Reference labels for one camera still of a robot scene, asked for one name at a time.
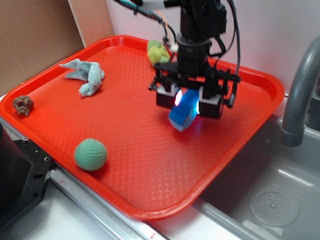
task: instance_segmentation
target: sink drain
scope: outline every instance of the sink drain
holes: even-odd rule
[[[257,220],[273,227],[293,223],[300,211],[296,197],[278,186],[257,189],[250,197],[249,206]]]

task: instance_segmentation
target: black bracket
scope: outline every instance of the black bracket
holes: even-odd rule
[[[52,157],[32,140],[24,138],[13,142],[31,167],[21,194],[0,210],[0,233],[43,200],[53,166]]]

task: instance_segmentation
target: blue cloth rag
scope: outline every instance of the blue cloth rag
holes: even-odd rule
[[[97,62],[75,59],[65,64],[60,64],[60,67],[75,70],[65,76],[67,79],[88,81],[88,83],[83,84],[79,89],[83,97],[92,96],[101,86],[102,79],[105,77],[104,71],[101,70],[100,64]]]
[[[199,91],[189,89],[182,96],[178,106],[174,106],[169,113],[171,124],[179,131],[184,131],[195,120],[198,112]]]

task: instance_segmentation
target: black machine part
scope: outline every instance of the black machine part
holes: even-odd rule
[[[12,141],[0,124],[0,233],[42,201],[52,164],[33,141]]]
[[[199,115],[218,119],[221,117],[223,105],[233,107],[237,84],[241,80],[230,70],[217,70],[216,66],[211,66],[208,62],[209,57],[220,58],[227,51],[220,39],[220,34],[226,31],[227,11],[220,0],[181,0],[180,6],[181,33],[176,37],[179,45],[177,62],[156,63],[156,76],[149,89],[157,91],[158,106],[172,108],[174,105],[167,103],[169,100],[174,102],[172,96],[161,96],[157,87],[159,84],[164,86],[168,93],[172,89],[171,85],[194,90],[202,88],[199,93],[202,95],[199,97],[203,102],[199,102]],[[218,43],[220,53],[210,54],[211,38]],[[198,82],[197,77],[204,78],[204,82]],[[229,82],[232,83],[232,90],[227,99]],[[163,99],[168,98],[170,99],[162,103]]]

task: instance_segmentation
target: tray rim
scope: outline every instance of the tray rim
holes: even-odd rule
[[[9,91],[4,96],[2,101],[0,101],[0,116],[4,118],[6,121],[8,121],[14,128],[20,131],[23,135],[28,136],[30,139],[36,142],[41,148],[46,149],[49,143],[41,139],[40,137],[37,137],[35,132],[33,132],[31,129],[28,129],[23,124],[21,124],[14,116],[10,114],[10,111],[8,111],[9,109],[11,110],[11,103],[13,99],[21,95],[28,95],[30,92],[34,91],[40,86],[51,81],[52,78],[49,78],[49,75],[55,74],[55,76],[58,76],[68,71],[68,69],[66,68],[61,68],[59,66],[60,64],[67,63],[77,58],[87,59],[88,57],[102,51],[105,48],[115,47],[115,46],[128,46],[129,43],[131,48],[145,52],[148,41],[145,39],[141,39],[134,36],[128,36],[128,35],[117,35],[117,36],[107,37],[97,41],[96,43],[63,59],[62,61],[58,62],[52,67],[44,70],[43,72],[37,74],[36,76],[30,78],[26,82],[22,83],[21,85]],[[218,66],[222,68],[223,67],[229,68],[232,71],[234,71],[236,68],[235,64],[222,61],[222,60],[219,61]],[[92,183],[94,181],[94,184],[93,184],[94,186],[92,188],[94,192],[96,192],[101,196],[100,193],[107,191],[108,198],[105,195],[102,195],[101,196],[102,198],[110,202],[113,206],[120,209],[122,212],[141,220],[163,219],[187,208],[193,203],[193,201],[197,199],[197,197],[201,194],[201,192],[205,189],[205,187],[208,186],[215,179],[215,177],[225,168],[225,166],[229,164],[229,162],[233,159],[233,157],[238,153],[239,151],[238,149],[241,149],[242,147],[244,147],[244,145],[251,139],[251,137],[253,137],[253,135],[259,130],[259,128],[268,120],[268,118],[272,115],[272,113],[282,103],[285,97],[285,90],[283,85],[273,75],[270,75],[262,71],[254,70],[248,67],[240,66],[240,69],[239,69],[240,76],[244,73],[247,75],[259,76],[260,78],[266,79],[266,81],[263,81],[263,82],[246,81],[247,79],[242,79],[241,81],[264,89],[270,95],[271,104],[258,117],[258,119],[247,129],[245,134],[243,134],[232,145],[232,150],[228,150],[222,156],[222,158],[228,158],[230,160],[227,163],[224,162],[224,163],[217,164],[215,169],[211,169],[210,171],[208,171],[207,174],[203,176],[201,181],[198,182],[198,184],[195,185],[192,188],[192,190],[182,200],[164,209],[152,210],[152,211],[143,210],[133,206],[130,202],[122,198],[119,194],[117,194],[111,188],[109,188],[106,185],[102,185],[100,182],[97,182],[92,176],[89,175],[93,179],[91,178],[81,179],[80,175],[77,172],[70,171],[70,173],[90,188],[92,187]],[[56,154],[54,155],[55,155],[54,156],[55,159],[63,160],[66,157],[62,152],[59,152],[59,151],[57,151]]]

